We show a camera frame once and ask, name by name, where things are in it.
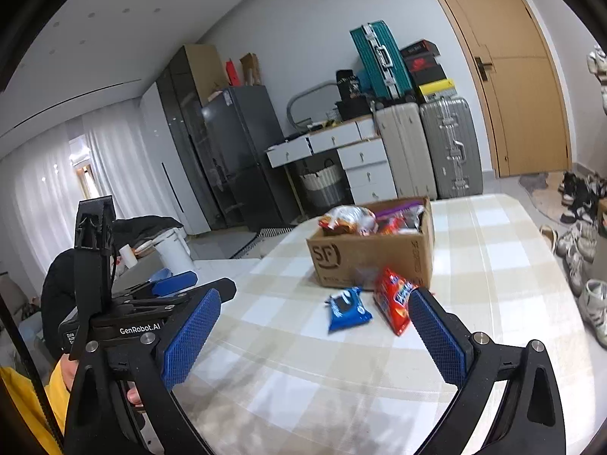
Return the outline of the yellow left sleeve forearm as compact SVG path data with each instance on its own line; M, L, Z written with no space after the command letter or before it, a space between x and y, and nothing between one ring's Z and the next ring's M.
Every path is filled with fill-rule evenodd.
M7 367L1 368L1 378L11 399L16 404L17 411L20 412L35 438L41 442L41 446L48 454L60 454L61 450L47 425L32 381L20 375L16 370ZM62 362L58 362L53 369L44 390L55 420L61 431L64 431L70 393L63 378Z

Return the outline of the person's left hand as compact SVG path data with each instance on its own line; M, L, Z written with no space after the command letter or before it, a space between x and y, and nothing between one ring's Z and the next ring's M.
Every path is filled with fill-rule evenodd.
M69 358L69 355L62 355L59 360L59 364L64 384L67 390L71 391L78 370L79 362L77 362L76 359L72 361L72 359ZM135 385L132 385L129 391L127 392L127 400L136 408L143 407L139 391L137 390L137 387Z

